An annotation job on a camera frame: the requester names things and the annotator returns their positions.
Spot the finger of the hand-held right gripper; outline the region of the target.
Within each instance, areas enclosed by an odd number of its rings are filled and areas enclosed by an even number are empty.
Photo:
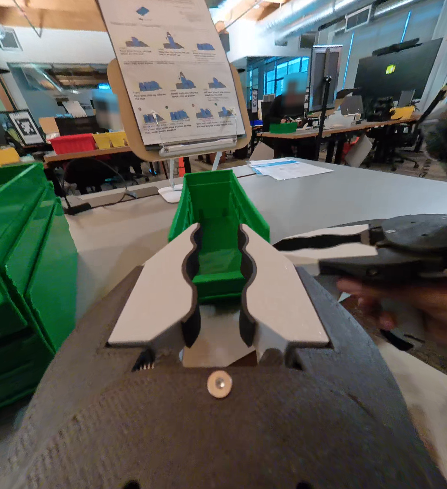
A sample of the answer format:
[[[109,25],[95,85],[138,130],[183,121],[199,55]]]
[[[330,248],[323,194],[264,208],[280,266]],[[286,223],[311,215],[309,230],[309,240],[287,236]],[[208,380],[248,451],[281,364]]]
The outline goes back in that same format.
[[[317,266],[321,260],[376,256],[377,249],[359,242],[348,242],[330,248],[302,248],[294,251],[281,251],[281,254],[294,265]]]
[[[371,245],[368,224],[331,227],[282,239],[275,248],[334,248],[349,243]]]

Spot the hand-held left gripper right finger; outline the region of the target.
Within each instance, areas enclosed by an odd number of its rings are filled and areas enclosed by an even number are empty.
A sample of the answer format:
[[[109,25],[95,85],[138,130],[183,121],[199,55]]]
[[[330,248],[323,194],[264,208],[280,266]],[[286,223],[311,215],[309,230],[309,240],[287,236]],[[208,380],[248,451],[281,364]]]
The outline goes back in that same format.
[[[239,334],[260,361],[282,359],[295,348],[323,348],[330,338],[293,263],[248,225],[239,226],[241,292]]]

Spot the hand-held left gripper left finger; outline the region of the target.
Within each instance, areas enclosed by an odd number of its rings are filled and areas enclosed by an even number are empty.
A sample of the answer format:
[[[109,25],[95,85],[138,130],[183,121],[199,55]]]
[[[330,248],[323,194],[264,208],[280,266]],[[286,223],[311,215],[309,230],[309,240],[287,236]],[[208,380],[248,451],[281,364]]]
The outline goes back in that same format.
[[[201,330],[197,288],[201,225],[194,223],[147,260],[108,338],[111,347],[181,351]]]

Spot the grey desk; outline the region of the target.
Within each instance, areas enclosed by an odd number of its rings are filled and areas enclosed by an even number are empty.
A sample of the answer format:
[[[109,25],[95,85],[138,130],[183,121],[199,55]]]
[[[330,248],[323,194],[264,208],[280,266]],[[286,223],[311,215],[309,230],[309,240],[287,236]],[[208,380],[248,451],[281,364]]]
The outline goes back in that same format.
[[[413,214],[447,214],[447,181],[324,162],[331,172],[277,181],[234,168],[247,196],[270,226],[272,243],[347,223]],[[79,320],[135,266],[167,243],[176,203],[159,195],[67,216],[78,251]]]

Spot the person's right hand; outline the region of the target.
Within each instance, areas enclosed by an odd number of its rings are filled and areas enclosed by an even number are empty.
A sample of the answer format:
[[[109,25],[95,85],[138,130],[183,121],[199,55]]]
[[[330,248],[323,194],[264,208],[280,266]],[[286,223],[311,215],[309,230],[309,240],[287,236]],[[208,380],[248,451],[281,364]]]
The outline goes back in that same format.
[[[447,346],[447,280],[417,282],[408,286],[372,286],[357,279],[340,278],[337,288],[355,297],[361,313],[379,329],[391,331],[398,326],[397,316],[383,309],[381,302],[391,300],[408,304],[422,312],[429,339]]]

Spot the white blue paper sheet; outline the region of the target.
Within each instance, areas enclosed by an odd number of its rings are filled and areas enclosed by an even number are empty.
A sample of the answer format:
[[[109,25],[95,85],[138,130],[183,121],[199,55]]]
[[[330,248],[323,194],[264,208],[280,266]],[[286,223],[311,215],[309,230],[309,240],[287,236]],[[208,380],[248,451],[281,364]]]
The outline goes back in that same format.
[[[293,180],[333,171],[333,169],[323,168],[293,158],[249,161],[247,165],[255,174],[269,176],[277,181]]]

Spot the wood-top workbench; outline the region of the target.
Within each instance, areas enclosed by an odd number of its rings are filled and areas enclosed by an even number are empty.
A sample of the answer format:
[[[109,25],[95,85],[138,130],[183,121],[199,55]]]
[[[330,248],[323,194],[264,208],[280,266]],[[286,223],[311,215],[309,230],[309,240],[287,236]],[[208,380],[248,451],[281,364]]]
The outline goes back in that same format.
[[[388,121],[363,121],[359,124],[353,123],[349,127],[332,127],[324,129],[322,131],[322,138],[327,138],[333,135],[349,134],[353,132],[369,131],[370,129],[392,126],[397,124],[411,124],[416,123],[421,118],[418,113],[412,114],[410,118],[402,118]],[[303,139],[303,138],[316,138],[319,136],[319,129],[301,128],[291,133],[271,133],[258,132],[257,136],[260,138],[274,138],[274,139]]]

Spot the black stand pole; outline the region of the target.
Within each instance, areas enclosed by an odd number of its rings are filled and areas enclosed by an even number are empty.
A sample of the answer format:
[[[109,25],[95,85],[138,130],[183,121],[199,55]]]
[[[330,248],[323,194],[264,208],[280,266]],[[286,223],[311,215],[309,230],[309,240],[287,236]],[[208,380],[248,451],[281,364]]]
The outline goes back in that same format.
[[[331,85],[331,68],[330,68],[330,47],[327,47],[324,53],[324,76],[323,76],[323,95],[322,95],[322,107],[321,107],[321,113],[320,113],[320,120],[319,120],[319,128],[318,128],[318,135],[316,137],[316,148],[315,148],[315,159],[316,161],[319,160],[319,154],[320,154],[320,147],[321,147],[321,140],[322,140],[322,135],[324,131],[324,121],[326,118],[326,111],[327,111],[327,105],[328,105],[328,98],[329,98],[329,93],[330,93],[330,85]]]

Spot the tall upright monitor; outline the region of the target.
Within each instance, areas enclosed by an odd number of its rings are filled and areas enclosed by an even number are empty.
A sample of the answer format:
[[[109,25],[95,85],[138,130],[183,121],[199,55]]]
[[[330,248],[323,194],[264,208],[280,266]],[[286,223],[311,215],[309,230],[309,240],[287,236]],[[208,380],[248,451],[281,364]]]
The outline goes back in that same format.
[[[311,67],[309,68],[309,112],[317,112],[322,109],[327,81],[329,81],[329,91],[326,108],[335,107],[341,56],[342,45],[312,47]]]

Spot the wide black monitor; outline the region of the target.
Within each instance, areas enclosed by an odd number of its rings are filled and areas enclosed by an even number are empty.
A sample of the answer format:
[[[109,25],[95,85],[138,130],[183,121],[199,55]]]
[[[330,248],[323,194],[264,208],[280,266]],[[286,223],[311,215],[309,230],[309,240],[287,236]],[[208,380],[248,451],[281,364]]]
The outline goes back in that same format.
[[[409,41],[408,47],[361,58],[358,62],[354,88],[360,89],[363,100],[392,97],[398,100],[402,91],[414,91],[414,100],[422,98],[428,78],[438,55],[442,39],[421,44]]]

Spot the red plastic bin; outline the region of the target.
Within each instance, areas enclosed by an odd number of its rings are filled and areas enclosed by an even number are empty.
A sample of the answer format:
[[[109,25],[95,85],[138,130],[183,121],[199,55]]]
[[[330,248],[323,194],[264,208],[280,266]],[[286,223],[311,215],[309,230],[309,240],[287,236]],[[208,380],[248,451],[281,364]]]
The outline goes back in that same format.
[[[50,139],[56,155],[83,153],[97,149],[92,133],[64,135]]]

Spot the black webcam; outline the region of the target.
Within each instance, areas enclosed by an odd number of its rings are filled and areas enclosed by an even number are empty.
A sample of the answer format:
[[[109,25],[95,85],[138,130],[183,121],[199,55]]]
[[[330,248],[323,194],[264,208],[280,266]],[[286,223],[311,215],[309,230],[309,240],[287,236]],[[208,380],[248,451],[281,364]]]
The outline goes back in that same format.
[[[379,48],[372,52],[373,57],[384,56],[390,53],[398,53],[416,46],[419,46],[419,38],[414,38],[412,40],[408,40],[405,42],[400,42],[396,44],[392,44],[390,46],[386,46],[383,48]]]

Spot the black screen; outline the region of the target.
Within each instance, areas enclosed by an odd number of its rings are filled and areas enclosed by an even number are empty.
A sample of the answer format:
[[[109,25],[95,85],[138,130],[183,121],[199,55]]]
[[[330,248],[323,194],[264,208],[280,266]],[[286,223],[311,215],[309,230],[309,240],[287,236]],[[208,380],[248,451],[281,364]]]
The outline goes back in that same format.
[[[60,136],[70,136],[100,131],[96,116],[55,117],[55,124]]]

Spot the black white marker sign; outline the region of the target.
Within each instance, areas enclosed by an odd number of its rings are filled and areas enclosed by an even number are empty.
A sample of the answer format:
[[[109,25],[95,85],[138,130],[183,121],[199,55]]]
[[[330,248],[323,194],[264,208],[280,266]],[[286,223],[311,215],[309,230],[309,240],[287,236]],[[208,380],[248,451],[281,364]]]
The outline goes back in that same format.
[[[7,112],[7,117],[20,137],[24,147],[45,144],[43,134],[39,130],[33,116],[28,109]]]

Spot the printed instruction sheet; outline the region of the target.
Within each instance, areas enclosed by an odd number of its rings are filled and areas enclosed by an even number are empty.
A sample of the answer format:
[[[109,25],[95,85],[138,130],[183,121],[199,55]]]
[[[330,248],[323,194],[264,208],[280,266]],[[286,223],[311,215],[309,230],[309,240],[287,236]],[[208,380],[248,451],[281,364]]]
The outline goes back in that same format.
[[[147,146],[244,135],[226,52],[205,1],[98,1]]]

